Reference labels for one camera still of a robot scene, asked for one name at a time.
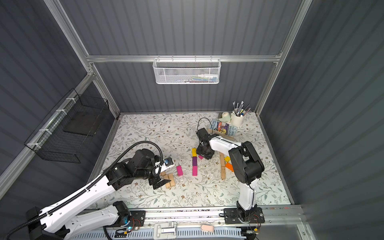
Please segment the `black wire basket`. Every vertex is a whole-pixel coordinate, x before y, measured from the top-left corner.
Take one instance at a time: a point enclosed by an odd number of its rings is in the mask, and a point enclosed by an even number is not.
[[[80,163],[104,117],[109,111],[108,101],[76,95],[44,129],[36,128],[25,146],[43,160]]]

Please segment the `zip tie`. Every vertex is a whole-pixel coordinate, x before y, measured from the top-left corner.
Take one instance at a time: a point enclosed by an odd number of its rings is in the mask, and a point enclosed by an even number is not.
[[[39,131],[47,131],[50,135],[52,135],[51,131],[49,131],[49,129],[39,129]]]
[[[58,109],[58,110],[56,110],[56,111],[62,111],[62,112],[65,113],[65,115],[67,115],[67,113],[65,112],[65,109]]]
[[[39,149],[41,148],[40,146],[40,143],[27,143],[27,145],[33,145],[33,146],[37,146]]]
[[[73,100],[76,103],[76,99],[75,98],[66,98],[66,99],[71,99],[71,100]]]

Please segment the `purple block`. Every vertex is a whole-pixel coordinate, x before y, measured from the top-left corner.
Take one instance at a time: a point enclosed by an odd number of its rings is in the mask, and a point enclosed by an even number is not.
[[[192,176],[197,176],[197,166],[192,166]]]
[[[197,166],[197,157],[192,157],[192,166]]]

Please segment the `gray corrugated wall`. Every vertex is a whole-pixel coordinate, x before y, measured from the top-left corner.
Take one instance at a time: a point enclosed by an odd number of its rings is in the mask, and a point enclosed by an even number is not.
[[[300,0],[61,1],[90,55],[275,55]],[[220,83],[158,85],[150,63],[96,63],[122,112],[255,108],[273,63],[222,63]]]
[[[43,2],[0,2],[0,173],[51,108],[85,76]]]
[[[122,112],[228,110],[255,107],[273,63],[222,63],[219,84],[157,84],[152,63],[96,63]]]
[[[84,95],[101,97],[94,84],[89,85]],[[45,161],[38,156],[31,160],[0,200],[0,237],[25,222],[25,212],[32,207],[49,206],[87,183],[113,121],[112,113],[108,112],[80,164]],[[29,239],[26,228],[11,239]]]
[[[0,173],[50,109],[86,72],[43,1],[0,2]],[[99,96],[91,84],[87,94]],[[33,206],[54,203],[83,186],[113,123],[105,119],[87,162],[71,164],[34,157],[0,200],[0,237],[25,222]],[[21,230],[12,239],[29,239]]]
[[[382,239],[384,2],[314,1],[261,118],[318,239]]]
[[[61,3],[90,55],[273,55],[300,0]]]

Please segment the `white latch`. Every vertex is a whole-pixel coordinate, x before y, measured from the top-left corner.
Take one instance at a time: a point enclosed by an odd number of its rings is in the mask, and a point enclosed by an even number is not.
[[[153,229],[153,239],[175,239],[177,237],[176,228],[175,222],[156,223]]]

